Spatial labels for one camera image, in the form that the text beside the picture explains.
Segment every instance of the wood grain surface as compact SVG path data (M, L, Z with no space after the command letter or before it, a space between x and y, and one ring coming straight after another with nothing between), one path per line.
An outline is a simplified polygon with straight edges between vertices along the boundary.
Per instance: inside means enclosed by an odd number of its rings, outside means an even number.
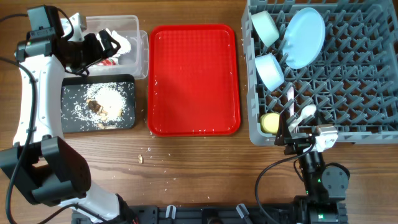
M0 17L26 12L37 3L8 1L0 5ZM54 6L68 15L86 16L134 14L140 28L150 34L162 24L224 23L236 34L242 124L230 136L152 138L147 128L147 82L137 81L136 126L125 131L67 134L65 139L90 165L92 179L103 188L120 194L130 205L169 204L255 205L254 183L263 168L285 158L283 147L258 147L249 139L246 93L246 62L243 56L241 16L245 0L238 1L73 1ZM18 41L30 30L27 18L0 24L0 55L13 58ZM0 63L0 149L10 148L17 130L21 103L21 75L15 67ZM144 163L138 163L142 154ZM347 190L350 223L397 223L398 148L396 145L359 146L336 144L324 154L327 162L339 162L351 171ZM9 179L0 172L0 223ZM292 162L271 170L261 181L264 203L291 202L305 194ZM56 211L44 205L32 206L15 190L14 218L19 223L37 223ZM69 223L71 211L51 223Z

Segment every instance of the black baking tray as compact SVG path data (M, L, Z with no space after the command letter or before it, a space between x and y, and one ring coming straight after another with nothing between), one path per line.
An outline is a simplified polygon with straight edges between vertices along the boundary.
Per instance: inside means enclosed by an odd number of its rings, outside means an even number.
M129 129L134 126L136 114L135 80L132 75L102 75L87 78L73 77L64 78L61 91L61 123L64 133L75 133L82 131L102 131L97 126L98 122L84 121L73 114L76 104L81 106L84 114L89 114L90 109L84 97L88 87L97 83L116 83L122 89L125 97L126 107L121 115L121 121L101 121L105 126L116 127L114 129Z

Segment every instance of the red plastic tray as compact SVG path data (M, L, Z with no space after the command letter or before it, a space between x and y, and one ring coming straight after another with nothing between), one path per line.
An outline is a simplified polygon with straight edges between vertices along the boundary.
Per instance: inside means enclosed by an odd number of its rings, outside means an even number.
M160 136L232 134L241 124L236 46L223 24L150 34L148 127Z

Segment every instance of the dish rack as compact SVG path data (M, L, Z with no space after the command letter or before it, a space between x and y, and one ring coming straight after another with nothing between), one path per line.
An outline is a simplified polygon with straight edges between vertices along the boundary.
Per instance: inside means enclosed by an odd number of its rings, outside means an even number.
M289 125L311 103L316 104L329 123L336 125L339 142L398 143L398 21L392 1L295 2L248 0L243 13L249 132L253 144L274 145L275 135L261 131L261 115L281 113L294 104L295 114L287 120ZM323 16L325 43L312 64L296 70L285 64L287 56L282 55L282 40L289 21L305 7L312 7ZM268 48L251 22L252 14L265 10L280 32L280 39ZM265 87L254 64L255 57L264 54L274 54L284 71L284 84L273 92ZM295 98L288 101L290 87L294 88ZM292 137L314 132L315 125L314 117L310 116Z

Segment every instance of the black cable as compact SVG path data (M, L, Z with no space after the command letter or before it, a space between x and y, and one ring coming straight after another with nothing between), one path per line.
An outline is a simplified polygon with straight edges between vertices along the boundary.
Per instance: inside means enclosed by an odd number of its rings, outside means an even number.
M17 62L14 62L12 60L9 60L7 58L3 58L3 57L0 57L0 60L10 63L10 64L13 64L13 65L19 67L20 69L22 69L26 73L26 75L29 77L30 84L32 85L32 106L30 107L30 118L29 118L29 128L27 130L27 137L26 137L25 145L24 145L22 152L19 156L18 162L14 168L14 172L11 175L10 183L8 185L7 195L6 195L6 215L7 215L8 221L11 224L15 224L16 222L13 219L12 214L11 214L11 194L12 194L12 188L14 187L15 179L17 177L17 173L19 171L19 168L21 168L22 161L25 160L25 157L27 154L26 153L27 148L30 143L30 139L32 138L32 134L34 132L37 92L36 92L35 78L34 78L33 74L31 74L31 72L27 68L25 68L25 66L23 66Z
M58 10L59 12L61 12L62 15L65 16L65 18L67 18L67 20L68 20L68 22L69 22L69 24L70 24L70 27L72 28L72 30L70 31L70 33L69 33L68 35L66 35L65 37L62 37L62 38L64 38L64 39L66 39L66 40L69 40L69 39L71 39L71 38L73 37L73 35L74 35L74 33L75 33L75 30L73 29L73 25L72 25L72 23L70 22L70 19L69 19L69 17L66 15L66 13L64 13L64 12L62 11L62 9L60 9L60 8L57 8L57 10Z
M304 152L303 154L301 154L301 155L292 156L292 157L289 157L289 158L286 158L286 159L282 159L282 160L279 160L279 161L277 161L277 162L275 162L275 163L269 165L267 168L265 168L265 169L260 173L259 177L257 178L257 180L256 180L256 186L255 186L255 189L254 189L254 195L256 196L257 204L258 204L259 207L260 207L260 211L262 211L262 212L266 215L266 217L268 218L268 220L270 220L272 223L279 224L279 222L277 222L276 220L274 220L274 219L264 210L264 208L263 208L262 205L261 205L260 198L259 198L259 192L258 192L258 188L259 188L259 183L260 183L261 177L262 177L269 169L273 168L274 166L277 166L277 165L279 165L279 164L281 164L281 163L283 163L283 162L287 162L287 161L291 161L291 160L294 160L294 159L298 159L298 158L300 158L300 157L302 157L302 156L307 155L308 153L310 153L310 152L312 151L313 147L314 147L314 145L312 144L312 145L310 146L310 148L309 148L306 152Z
M89 71L88 71L88 67L86 67L86 68L84 69L84 71L82 71L81 73L74 73L74 72L69 72L67 69L65 69L65 72L66 72L66 73L69 73L69 74L72 74L72 75L78 75L78 76L81 76L81 77L83 77L83 78L87 78L88 75L90 74Z
M73 203L73 204L66 205L66 206L60 208L59 210L57 210L57 211L54 212L52 215L50 215L49 217L47 217L45 220L39 222L38 224L47 223L47 222L50 221L52 218L56 217L59 213L63 212L64 210L66 210L66 209L68 209L68 208L70 208L70 207L74 207L76 210L79 210L79 209L80 209L80 210L82 210L83 212L86 212L87 214L92 215L93 217L95 217L95 218L101 220L103 223L109 223L109 222L106 221L104 218L100 217L98 214L95 214L95 213L93 213L92 211L90 211L90 210L88 210L88 209L86 209L86 208L83 208L82 206L80 206L80 205L77 204L77 203Z
M26 13L17 13L17 14L11 14L8 16L4 16L3 18L0 19L0 22L5 21L10 18L13 18L13 17L27 17L27 14Z
M297 162L297 161L298 161L298 159L294 160L294 163L293 163L294 171L296 171L296 174L298 175L298 177L300 178L300 180L301 180L302 182L304 182L304 178L301 176L300 172L297 170L297 167L296 167L296 162Z

